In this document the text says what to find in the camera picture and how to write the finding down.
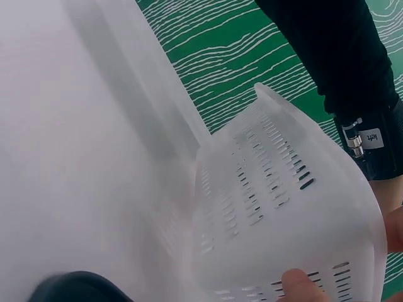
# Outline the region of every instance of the plastic basket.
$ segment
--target plastic basket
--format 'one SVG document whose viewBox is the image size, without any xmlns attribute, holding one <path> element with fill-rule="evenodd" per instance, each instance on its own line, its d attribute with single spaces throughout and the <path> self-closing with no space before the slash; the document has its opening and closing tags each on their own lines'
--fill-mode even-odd
<svg viewBox="0 0 403 302">
<path fill-rule="evenodd" d="M 195 279 L 215 301 L 276 301 L 303 269 L 332 301 L 380 301 L 387 244 L 364 175 L 319 126 L 271 89 L 201 148 Z"/>
</svg>

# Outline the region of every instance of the label tag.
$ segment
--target label tag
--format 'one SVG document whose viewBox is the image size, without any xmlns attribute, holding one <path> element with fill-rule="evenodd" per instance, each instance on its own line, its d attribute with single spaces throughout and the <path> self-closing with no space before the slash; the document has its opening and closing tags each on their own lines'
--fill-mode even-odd
<svg viewBox="0 0 403 302">
<path fill-rule="evenodd" d="M 384 147 L 379 128 L 358 132 L 363 140 L 364 149 L 378 149 Z"/>
</svg>

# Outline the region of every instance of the finger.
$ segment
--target finger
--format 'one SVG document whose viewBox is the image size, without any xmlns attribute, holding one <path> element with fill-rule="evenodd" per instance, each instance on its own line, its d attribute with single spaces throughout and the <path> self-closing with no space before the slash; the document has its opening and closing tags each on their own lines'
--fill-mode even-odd
<svg viewBox="0 0 403 302">
<path fill-rule="evenodd" d="M 389 298 L 385 302 L 402 302 L 402 301 L 403 301 L 403 292 L 393 295 L 391 298 Z"/>
<path fill-rule="evenodd" d="M 403 252 L 403 208 L 384 217 L 388 252 Z"/>
<path fill-rule="evenodd" d="M 300 269 L 285 272 L 281 280 L 287 302 L 330 302 L 325 293 Z"/>
</svg>

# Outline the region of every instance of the black sleeve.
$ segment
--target black sleeve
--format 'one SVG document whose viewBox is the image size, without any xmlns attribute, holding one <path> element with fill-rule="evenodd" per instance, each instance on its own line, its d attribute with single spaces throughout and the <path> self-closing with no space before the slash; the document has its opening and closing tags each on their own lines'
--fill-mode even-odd
<svg viewBox="0 0 403 302">
<path fill-rule="evenodd" d="M 397 104 L 391 63 L 364 0 L 256 0 L 342 119 Z"/>
</svg>

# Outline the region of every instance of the green floor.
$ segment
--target green floor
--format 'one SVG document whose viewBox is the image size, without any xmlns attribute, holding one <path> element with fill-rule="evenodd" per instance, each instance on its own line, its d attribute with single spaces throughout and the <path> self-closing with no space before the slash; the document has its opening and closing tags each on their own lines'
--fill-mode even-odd
<svg viewBox="0 0 403 302">
<path fill-rule="evenodd" d="M 262 82 L 339 143 L 323 99 L 291 46 L 253 0 L 137 0 L 210 132 L 254 100 Z M 368 0 L 403 92 L 403 1 Z M 403 254 L 388 259 L 384 298 L 403 290 Z"/>
</svg>

